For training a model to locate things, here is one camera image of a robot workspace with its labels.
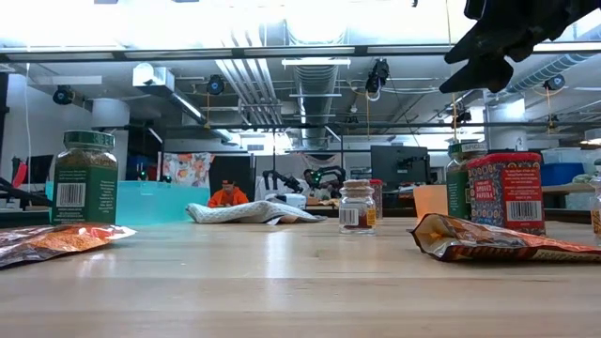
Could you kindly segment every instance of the orange cup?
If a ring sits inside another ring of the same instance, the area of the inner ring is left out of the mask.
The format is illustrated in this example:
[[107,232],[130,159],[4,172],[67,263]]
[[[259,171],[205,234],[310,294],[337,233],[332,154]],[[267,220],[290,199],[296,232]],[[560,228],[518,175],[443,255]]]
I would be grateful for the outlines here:
[[447,215],[447,186],[425,185],[413,189],[415,198],[415,211],[419,223],[424,215],[438,213]]

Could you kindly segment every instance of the barcode label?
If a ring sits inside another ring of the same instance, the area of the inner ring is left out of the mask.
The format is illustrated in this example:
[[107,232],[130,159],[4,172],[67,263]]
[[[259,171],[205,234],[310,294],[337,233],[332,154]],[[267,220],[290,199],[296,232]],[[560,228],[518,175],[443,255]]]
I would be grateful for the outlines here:
[[58,183],[57,207],[84,207],[85,183]]
[[543,212],[540,201],[507,202],[507,221],[542,221]]
[[341,225],[359,225],[359,211],[357,209],[340,209],[338,215]]

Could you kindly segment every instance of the teal bin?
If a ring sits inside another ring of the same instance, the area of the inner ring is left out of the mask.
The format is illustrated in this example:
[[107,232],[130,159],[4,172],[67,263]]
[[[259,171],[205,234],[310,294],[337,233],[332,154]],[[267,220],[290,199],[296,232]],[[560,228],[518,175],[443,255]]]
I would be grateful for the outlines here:
[[[53,199],[54,183],[46,183]],[[186,187],[155,181],[119,181],[116,195],[117,225],[147,225],[188,221],[186,206],[206,206],[208,188]]]

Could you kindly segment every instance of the red label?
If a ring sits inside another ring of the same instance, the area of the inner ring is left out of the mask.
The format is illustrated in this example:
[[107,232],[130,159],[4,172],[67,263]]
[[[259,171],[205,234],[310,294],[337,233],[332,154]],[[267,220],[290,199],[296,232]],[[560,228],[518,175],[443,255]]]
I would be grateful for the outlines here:
[[544,228],[539,169],[505,168],[501,180],[507,228]]
[[492,185],[492,179],[475,181],[473,185],[476,201],[494,201],[495,188]]

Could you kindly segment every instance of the spice packet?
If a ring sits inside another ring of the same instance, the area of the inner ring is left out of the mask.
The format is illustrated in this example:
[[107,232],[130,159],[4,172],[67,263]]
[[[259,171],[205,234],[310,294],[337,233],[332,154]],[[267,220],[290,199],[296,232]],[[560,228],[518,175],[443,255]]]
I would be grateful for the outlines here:
[[135,234],[124,226],[69,224],[0,231],[0,268],[24,261],[43,261],[78,253]]
[[466,259],[601,261],[601,248],[439,214],[426,215],[410,233],[422,253],[445,262]]

